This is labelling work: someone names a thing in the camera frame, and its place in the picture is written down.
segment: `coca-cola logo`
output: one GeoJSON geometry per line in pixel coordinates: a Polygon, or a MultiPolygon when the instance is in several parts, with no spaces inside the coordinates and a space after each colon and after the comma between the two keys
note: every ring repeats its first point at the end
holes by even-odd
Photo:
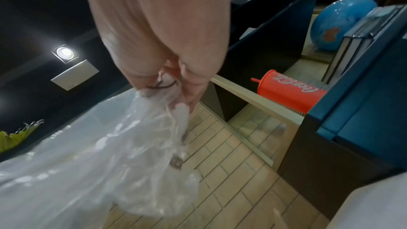
{"type": "Polygon", "coordinates": [[[281,84],[292,84],[293,86],[297,86],[298,88],[302,89],[301,91],[304,93],[318,91],[318,88],[315,88],[314,86],[305,84],[303,82],[300,82],[296,79],[290,78],[283,74],[279,74],[279,75],[277,75],[277,77],[273,77],[272,79],[275,81],[278,81],[281,84]]]}

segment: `red cup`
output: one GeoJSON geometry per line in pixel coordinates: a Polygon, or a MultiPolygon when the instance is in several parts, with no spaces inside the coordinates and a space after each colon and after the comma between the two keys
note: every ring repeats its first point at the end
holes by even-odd
{"type": "Polygon", "coordinates": [[[326,94],[323,89],[305,84],[275,70],[268,71],[258,82],[257,94],[301,113],[308,111],[326,94]]]}

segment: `hand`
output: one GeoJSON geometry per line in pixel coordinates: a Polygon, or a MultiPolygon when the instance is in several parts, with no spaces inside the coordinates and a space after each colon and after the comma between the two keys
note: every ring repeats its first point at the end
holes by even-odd
{"type": "Polygon", "coordinates": [[[115,64],[136,89],[159,73],[183,81],[192,111],[229,42],[230,0],[89,0],[115,64]]]}

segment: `tiled floor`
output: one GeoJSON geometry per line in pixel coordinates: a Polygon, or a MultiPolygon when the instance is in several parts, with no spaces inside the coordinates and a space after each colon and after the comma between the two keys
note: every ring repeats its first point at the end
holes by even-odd
{"type": "MultiPolygon", "coordinates": [[[[272,156],[284,126],[251,106],[231,122],[272,156]]],[[[201,106],[191,114],[189,158],[202,175],[197,199],[182,215],[148,218],[114,207],[105,229],[270,229],[273,209],[290,229],[325,229],[328,220],[201,106]]]]}

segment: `plastic bag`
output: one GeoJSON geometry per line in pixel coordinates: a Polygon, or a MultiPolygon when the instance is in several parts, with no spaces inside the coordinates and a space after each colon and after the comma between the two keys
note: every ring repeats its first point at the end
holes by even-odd
{"type": "Polygon", "coordinates": [[[189,206],[199,183],[181,169],[189,109],[178,103],[179,83],[162,80],[161,89],[131,89],[96,105],[1,163],[0,228],[98,229],[112,203],[148,216],[189,206]]]}

